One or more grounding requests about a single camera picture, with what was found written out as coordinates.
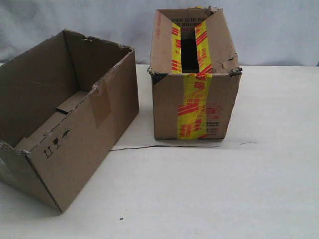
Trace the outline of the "large open cardboard box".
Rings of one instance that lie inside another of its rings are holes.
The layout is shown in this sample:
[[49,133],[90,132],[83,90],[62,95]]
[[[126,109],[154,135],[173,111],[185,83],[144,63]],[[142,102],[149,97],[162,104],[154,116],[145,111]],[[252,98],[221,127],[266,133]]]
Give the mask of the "large open cardboard box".
[[0,179],[64,212],[138,112],[134,49],[63,30],[0,68]]

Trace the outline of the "cardboard box with yellow tape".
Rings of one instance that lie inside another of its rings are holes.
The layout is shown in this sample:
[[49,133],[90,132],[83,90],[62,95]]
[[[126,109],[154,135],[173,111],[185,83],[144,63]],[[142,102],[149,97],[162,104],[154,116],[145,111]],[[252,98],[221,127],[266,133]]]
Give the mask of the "cardboard box with yellow tape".
[[156,139],[225,138],[242,69],[222,9],[157,9],[149,73]]

